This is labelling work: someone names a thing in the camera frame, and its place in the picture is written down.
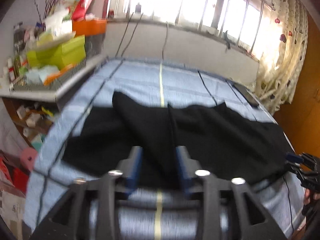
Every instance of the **heart-patterned curtain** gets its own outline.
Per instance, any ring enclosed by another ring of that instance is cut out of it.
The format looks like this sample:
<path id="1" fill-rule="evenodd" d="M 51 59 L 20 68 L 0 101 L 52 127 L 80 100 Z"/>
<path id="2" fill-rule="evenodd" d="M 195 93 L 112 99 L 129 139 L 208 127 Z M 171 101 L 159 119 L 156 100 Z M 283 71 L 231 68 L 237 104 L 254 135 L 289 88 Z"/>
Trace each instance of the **heart-patterned curtain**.
<path id="1" fill-rule="evenodd" d="M 263 49 L 254 93 L 274 114 L 292 102 L 307 49 L 308 16 L 300 0 L 272 0 L 269 13 L 256 44 Z"/>

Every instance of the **cabinet handle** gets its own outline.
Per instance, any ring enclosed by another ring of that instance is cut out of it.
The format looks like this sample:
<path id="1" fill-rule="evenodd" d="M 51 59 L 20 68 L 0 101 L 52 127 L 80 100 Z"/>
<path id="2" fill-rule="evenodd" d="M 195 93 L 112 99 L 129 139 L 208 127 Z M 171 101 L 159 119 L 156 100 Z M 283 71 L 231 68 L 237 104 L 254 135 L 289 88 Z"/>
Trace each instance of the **cabinet handle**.
<path id="1" fill-rule="evenodd" d="M 319 93 L 319 88 L 317 89 L 317 92 L 315 93 L 315 95 L 313 96 L 313 98 L 316 98 L 317 95 L 318 95 L 318 93 Z"/>

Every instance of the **window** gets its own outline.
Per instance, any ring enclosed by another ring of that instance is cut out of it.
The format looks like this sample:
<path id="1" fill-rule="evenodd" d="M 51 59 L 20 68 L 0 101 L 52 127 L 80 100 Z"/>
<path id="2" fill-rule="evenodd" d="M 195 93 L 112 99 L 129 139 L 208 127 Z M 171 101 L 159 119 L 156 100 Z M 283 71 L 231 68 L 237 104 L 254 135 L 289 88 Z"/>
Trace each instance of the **window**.
<path id="1" fill-rule="evenodd" d="M 260 23 L 268 21 L 260 21 L 262 4 L 262 0 L 110 0 L 109 6 L 115 17 L 143 13 L 143 19 L 194 27 L 216 36 L 228 31 L 234 44 L 252 52 Z"/>

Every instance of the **human hand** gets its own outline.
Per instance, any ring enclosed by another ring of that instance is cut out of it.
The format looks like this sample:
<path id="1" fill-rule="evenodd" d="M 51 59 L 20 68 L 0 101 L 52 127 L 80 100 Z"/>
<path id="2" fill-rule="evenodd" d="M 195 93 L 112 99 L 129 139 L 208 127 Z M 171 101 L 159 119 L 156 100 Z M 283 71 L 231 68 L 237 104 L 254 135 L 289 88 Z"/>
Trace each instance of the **human hand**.
<path id="1" fill-rule="evenodd" d="M 313 196 L 311 196 L 310 189 L 306 188 L 306 191 L 304 192 L 303 204 L 308 205 L 310 203 L 311 198 L 313 198 L 314 200 L 320 199 L 320 193 L 315 193 Z"/>

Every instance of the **pink round object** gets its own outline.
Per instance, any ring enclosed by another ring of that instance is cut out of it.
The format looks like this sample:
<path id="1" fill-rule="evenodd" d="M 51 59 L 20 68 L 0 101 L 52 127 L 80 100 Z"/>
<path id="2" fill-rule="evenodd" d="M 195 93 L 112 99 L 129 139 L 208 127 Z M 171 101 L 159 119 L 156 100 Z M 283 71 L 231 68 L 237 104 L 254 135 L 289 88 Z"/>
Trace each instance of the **pink round object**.
<path id="1" fill-rule="evenodd" d="M 37 155 L 38 152 L 31 147 L 24 149 L 20 156 L 22 166 L 32 171 Z"/>

